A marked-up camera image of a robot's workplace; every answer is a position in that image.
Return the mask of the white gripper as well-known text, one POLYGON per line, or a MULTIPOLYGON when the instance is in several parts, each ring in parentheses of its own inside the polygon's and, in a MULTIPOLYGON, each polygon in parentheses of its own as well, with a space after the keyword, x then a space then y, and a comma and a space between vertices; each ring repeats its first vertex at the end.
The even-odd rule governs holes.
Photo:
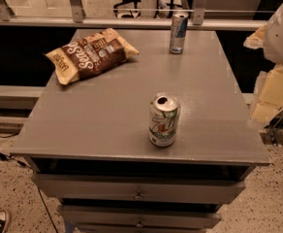
POLYGON ((283 3, 243 45, 252 50, 264 48, 265 58, 277 63, 271 71, 259 73, 249 109, 250 124, 269 124, 283 110, 283 3))

